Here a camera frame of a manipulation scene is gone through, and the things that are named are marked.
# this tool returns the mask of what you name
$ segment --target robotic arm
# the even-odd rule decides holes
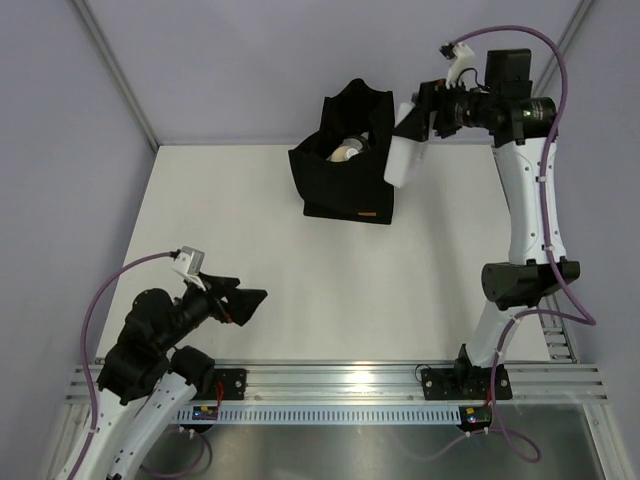
[[[87,421],[56,480],[134,478],[178,409],[196,394],[217,395],[212,359],[191,347],[177,350],[171,361],[167,352],[210,317],[244,325],[267,292],[238,289],[237,278],[200,273],[203,259],[204,253],[189,247],[177,254],[173,270],[187,284],[182,298],[151,289],[134,300],[98,377],[97,427],[92,431]]]
[[[540,168],[556,107],[550,98],[531,98],[531,51],[490,51],[485,85],[470,90],[460,78],[470,69],[474,57],[471,49],[460,43],[445,45],[441,52],[452,60],[449,75],[447,79],[422,83],[412,101],[400,106],[385,180],[396,187],[404,186],[422,162],[432,134],[447,138],[461,128],[479,127],[494,139],[493,154],[511,216],[509,261],[484,266],[485,308],[472,340],[462,346],[456,360],[455,385],[445,385],[440,392],[448,391],[452,396],[447,398],[484,399],[495,349],[507,322],[560,288],[545,251],[544,222],[549,222],[555,258],[559,260],[556,265],[567,284],[578,278],[580,265],[567,260],[558,228],[553,175],[555,141],[546,171]],[[540,182],[546,182],[548,218],[541,208]],[[423,380],[429,375],[429,370],[423,372]],[[442,382],[442,378],[436,375],[428,380]],[[502,365],[500,378],[506,378]],[[502,396],[511,398],[510,390]]]

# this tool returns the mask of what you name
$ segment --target black mounting plate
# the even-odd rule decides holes
[[[423,368],[420,370],[425,400],[486,400],[489,378],[468,379],[464,385],[456,380],[452,368]],[[496,371],[495,394],[497,400],[511,400],[511,382],[502,365]]]
[[[244,400],[247,388],[247,371],[244,368],[219,368],[216,366],[214,382],[222,383],[224,388],[223,401]],[[217,400],[215,387],[208,392],[198,393],[193,400]]]

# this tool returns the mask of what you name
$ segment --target ventilation grille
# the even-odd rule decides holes
[[[454,406],[223,406],[217,420],[194,418],[182,407],[173,423],[218,425],[459,425]]]

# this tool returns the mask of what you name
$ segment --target gray wall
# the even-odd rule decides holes
[[[575,327],[580,355],[604,375],[638,474],[640,77],[628,52],[640,46],[639,18],[637,2],[599,2],[569,52],[556,173],[565,246],[582,264],[574,290],[599,320]]]
[[[31,480],[153,156],[65,0],[0,4],[0,69],[0,476]]]
[[[473,29],[523,23],[559,38],[578,0],[88,0],[163,143],[291,143],[348,81],[409,99],[446,76],[439,47]],[[534,77],[549,52],[530,46]],[[467,132],[486,138],[482,132]]]

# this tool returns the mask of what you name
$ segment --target black box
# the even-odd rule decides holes
[[[393,93],[355,79],[327,97],[320,130],[289,151],[304,215],[389,225],[393,187],[383,179],[394,128]],[[368,150],[346,162],[327,161],[351,135],[369,133]]]

